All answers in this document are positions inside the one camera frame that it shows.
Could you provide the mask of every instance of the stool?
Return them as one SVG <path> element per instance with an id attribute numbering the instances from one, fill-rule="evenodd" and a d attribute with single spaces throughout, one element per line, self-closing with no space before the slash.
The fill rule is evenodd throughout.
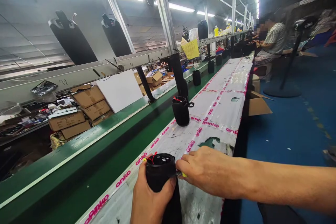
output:
<path id="1" fill-rule="evenodd" d="M 253 75 L 252 85 L 254 86 L 254 91 L 260 93 L 260 78 L 258 75 Z"/>
<path id="2" fill-rule="evenodd" d="M 260 79 L 265 79 L 266 82 L 270 82 L 271 81 L 271 71 L 272 71 L 272 63 L 266 63 L 263 65 L 259 65 L 257 66 L 258 68 L 260 67 L 266 67 L 266 74 L 265 76 L 259 76 Z"/>

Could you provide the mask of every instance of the red object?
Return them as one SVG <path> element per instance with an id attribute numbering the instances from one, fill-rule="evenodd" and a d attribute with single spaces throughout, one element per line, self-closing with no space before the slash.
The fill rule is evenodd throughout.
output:
<path id="1" fill-rule="evenodd" d="M 179 102 L 181 102 L 181 100 L 179 100 L 179 99 L 176 99 L 176 98 L 175 98 L 175 96 L 174 96 L 174 99 L 175 99 L 176 101 L 179 101 Z"/>
<path id="2" fill-rule="evenodd" d="M 330 36 L 324 47 L 327 47 L 328 45 L 333 43 L 336 43 L 336 30 L 334 30 L 334 32 L 332 33 L 332 35 Z"/>

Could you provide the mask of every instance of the red wire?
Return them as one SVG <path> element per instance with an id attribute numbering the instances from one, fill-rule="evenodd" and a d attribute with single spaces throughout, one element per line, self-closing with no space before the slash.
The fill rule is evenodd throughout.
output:
<path id="1" fill-rule="evenodd" d="M 154 153 L 153 157 L 152 157 L 152 163 L 154 164 L 154 156 L 157 154 L 157 152 Z"/>
<path id="2" fill-rule="evenodd" d="M 175 96 L 174 96 L 174 99 L 175 99 L 176 101 L 179 101 L 179 102 L 181 102 L 181 100 L 179 100 L 179 99 L 176 99 L 176 98 L 175 98 Z"/>

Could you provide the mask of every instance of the blue floor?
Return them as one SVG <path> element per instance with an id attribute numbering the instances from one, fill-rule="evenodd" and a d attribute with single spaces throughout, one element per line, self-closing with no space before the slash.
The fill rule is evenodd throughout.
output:
<path id="1" fill-rule="evenodd" d="M 316 47 L 309 51 L 317 54 L 318 58 L 295 59 L 289 77 L 289 83 L 299 87 L 302 96 L 273 98 L 274 101 L 265 99 L 273 114 L 253 118 L 247 158 L 326 166 L 322 150 L 330 144 L 336 145 L 336 47 Z M 261 90 L 276 85 L 281 77 L 282 74 L 275 69 L 271 82 L 261 81 Z M 307 223 L 335 223 L 335 220 L 315 212 L 295 210 Z M 240 223 L 262 223 L 256 202 L 243 200 Z"/>

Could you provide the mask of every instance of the plastic bag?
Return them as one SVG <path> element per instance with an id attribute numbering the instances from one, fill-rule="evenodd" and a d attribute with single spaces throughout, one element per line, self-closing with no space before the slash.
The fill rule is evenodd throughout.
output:
<path id="1" fill-rule="evenodd" d="M 198 29 L 192 28 L 189 30 L 189 39 L 190 41 L 198 40 Z"/>

